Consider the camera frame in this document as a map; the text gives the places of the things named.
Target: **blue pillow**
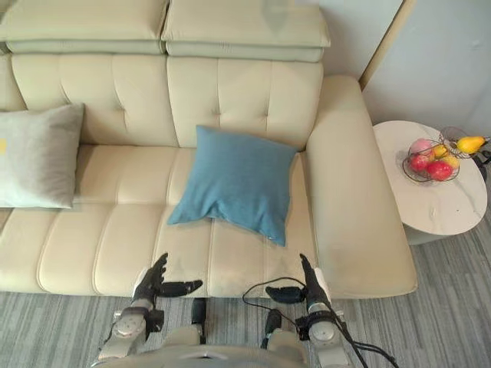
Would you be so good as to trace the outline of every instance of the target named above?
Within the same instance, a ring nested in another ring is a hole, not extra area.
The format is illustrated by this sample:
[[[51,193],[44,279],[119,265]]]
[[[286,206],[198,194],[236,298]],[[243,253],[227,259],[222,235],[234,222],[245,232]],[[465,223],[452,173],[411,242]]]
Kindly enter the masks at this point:
[[[289,173],[297,149],[204,126],[196,132],[193,169],[167,224],[224,219],[285,246]]]

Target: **throw pillow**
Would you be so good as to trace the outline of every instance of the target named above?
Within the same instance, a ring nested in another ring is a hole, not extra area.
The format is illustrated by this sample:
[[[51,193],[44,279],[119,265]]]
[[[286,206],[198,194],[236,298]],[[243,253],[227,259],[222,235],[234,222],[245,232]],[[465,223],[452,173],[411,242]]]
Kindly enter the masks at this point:
[[[248,134],[196,130],[195,163],[167,223],[224,219],[285,246],[289,171],[297,149]]]
[[[0,113],[0,207],[70,208],[84,106]]]

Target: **yellow pear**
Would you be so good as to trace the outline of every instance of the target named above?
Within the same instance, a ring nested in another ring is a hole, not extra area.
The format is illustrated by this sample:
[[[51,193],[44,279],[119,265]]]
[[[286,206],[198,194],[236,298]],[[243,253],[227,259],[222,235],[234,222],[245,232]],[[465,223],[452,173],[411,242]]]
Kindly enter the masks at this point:
[[[455,156],[447,156],[447,157],[443,157],[442,158],[442,161],[444,161],[445,163],[448,163],[450,166],[452,166],[453,169],[458,169],[459,168],[459,159],[457,159]]]
[[[436,158],[445,157],[448,155],[447,148],[443,144],[439,144],[438,146],[433,147],[433,153]]]
[[[464,153],[472,155],[486,142],[483,136],[464,136],[457,142],[457,148]]]

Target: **fruit basket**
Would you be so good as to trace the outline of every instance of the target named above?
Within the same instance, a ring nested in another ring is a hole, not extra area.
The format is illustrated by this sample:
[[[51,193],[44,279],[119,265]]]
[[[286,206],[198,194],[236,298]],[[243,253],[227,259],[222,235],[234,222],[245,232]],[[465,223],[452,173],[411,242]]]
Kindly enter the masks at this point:
[[[416,182],[446,182],[459,175],[460,162],[444,143],[420,138],[409,148],[402,167]]]
[[[447,182],[459,175],[459,159],[469,159],[483,145],[488,136],[467,136],[456,127],[443,128],[439,141],[419,138],[409,148],[402,168],[416,182]]]

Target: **striped carpet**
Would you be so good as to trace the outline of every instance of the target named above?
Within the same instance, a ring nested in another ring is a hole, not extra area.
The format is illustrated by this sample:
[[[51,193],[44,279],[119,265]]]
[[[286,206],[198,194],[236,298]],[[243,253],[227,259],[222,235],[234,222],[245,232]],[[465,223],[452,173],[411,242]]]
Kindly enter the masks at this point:
[[[334,303],[344,310],[353,337],[383,347],[401,368],[491,368],[491,212],[470,232],[411,250],[420,281],[416,292]],[[89,366],[113,311],[127,303],[118,297],[0,293],[0,367]],[[189,299],[160,301],[160,308],[166,311],[164,330],[153,334],[147,349],[190,322]],[[304,313],[301,305],[279,308],[292,318]],[[265,316],[240,300],[212,299],[208,341],[258,346]],[[389,367],[373,354],[365,356],[370,367]]]

